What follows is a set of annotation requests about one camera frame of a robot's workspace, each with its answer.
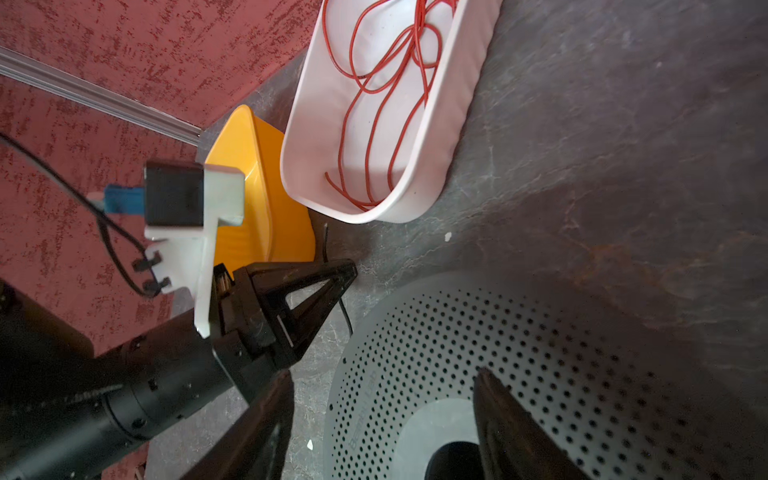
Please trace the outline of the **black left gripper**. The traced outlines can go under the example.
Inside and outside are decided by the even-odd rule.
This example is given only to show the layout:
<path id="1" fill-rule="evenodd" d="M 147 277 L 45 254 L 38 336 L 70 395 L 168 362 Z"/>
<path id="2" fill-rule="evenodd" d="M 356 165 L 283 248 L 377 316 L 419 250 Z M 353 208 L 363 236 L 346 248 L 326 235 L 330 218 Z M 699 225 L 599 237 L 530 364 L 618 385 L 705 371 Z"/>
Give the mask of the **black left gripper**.
<path id="1" fill-rule="evenodd" d="M 234 272 L 235 329 L 204 339 L 184 314 L 103 353 L 116 389 L 99 398 L 98 439 L 148 441 L 232 386 L 254 399 L 302 359 L 356 277 L 349 259 L 254 263 Z"/>

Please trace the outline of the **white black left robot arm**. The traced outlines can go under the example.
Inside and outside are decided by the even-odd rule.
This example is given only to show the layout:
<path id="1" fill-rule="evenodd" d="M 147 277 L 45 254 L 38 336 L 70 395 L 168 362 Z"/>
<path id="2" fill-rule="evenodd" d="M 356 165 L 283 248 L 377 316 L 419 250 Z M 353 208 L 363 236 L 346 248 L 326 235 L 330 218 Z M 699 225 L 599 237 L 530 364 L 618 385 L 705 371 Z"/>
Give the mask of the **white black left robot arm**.
<path id="1" fill-rule="evenodd" d="M 214 270 L 201 334 L 187 311 L 102 354 L 1 288 L 1 475 L 93 479 L 230 388 L 246 411 L 191 479 L 278 479 L 295 411 L 290 368 L 353 283 L 349 259 Z"/>

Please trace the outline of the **grey perforated cable spool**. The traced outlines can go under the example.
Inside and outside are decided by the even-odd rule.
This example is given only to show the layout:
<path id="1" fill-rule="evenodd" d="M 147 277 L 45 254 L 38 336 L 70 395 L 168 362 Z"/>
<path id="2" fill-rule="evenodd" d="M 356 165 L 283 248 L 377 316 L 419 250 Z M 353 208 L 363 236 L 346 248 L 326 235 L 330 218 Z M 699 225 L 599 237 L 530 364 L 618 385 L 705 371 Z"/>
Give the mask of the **grey perforated cable spool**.
<path id="1" fill-rule="evenodd" d="M 477 442 L 474 379 L 490 370 L 591 479 L 763 479 L 767 424 L 687 352 L 556 283 L 449 272 L 361 322 L 336 370 L 328 479 L 421 479 Z"/>

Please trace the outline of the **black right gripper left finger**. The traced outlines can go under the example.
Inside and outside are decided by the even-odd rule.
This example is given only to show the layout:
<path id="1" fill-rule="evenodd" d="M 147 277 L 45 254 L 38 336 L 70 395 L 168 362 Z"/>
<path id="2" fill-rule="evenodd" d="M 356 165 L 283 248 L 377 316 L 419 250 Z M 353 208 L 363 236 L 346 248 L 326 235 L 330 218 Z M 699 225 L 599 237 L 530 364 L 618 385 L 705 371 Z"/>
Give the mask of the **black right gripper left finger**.
<path id="1" fill-rule="evenodd" d="M 183 475 L 185 479 L 279 479 L 294 416 L 291 372 L 281 370 L 268 388 Z"/>

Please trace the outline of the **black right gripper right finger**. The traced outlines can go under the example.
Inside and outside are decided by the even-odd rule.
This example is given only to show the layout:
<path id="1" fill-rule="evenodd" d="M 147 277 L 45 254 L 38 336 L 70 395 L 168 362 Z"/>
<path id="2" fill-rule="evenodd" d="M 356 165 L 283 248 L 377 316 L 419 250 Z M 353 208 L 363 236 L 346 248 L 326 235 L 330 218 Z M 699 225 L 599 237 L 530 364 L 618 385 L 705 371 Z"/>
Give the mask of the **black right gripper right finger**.
<path id="1" fill-rule="evenodd" d="M 487 368 L 473 384 L 485 479 L 584 479 L 586 475 Z"/>

